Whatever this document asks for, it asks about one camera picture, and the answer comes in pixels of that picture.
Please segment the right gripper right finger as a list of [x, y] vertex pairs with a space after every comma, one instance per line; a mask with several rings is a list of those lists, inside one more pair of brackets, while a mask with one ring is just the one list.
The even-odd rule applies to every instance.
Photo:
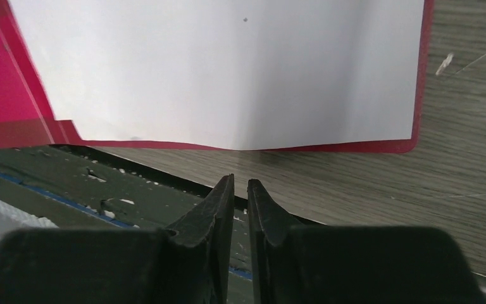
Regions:
[[485, 303], [453, 238], [423, 226], [306, 225], [251, 179], [256, 303]]

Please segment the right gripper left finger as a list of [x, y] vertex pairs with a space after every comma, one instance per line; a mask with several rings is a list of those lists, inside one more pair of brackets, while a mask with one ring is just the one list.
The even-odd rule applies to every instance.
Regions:
[[225, 303], [234, 176], [164, 228], [18, 229], [0, 240], [0, 303]]

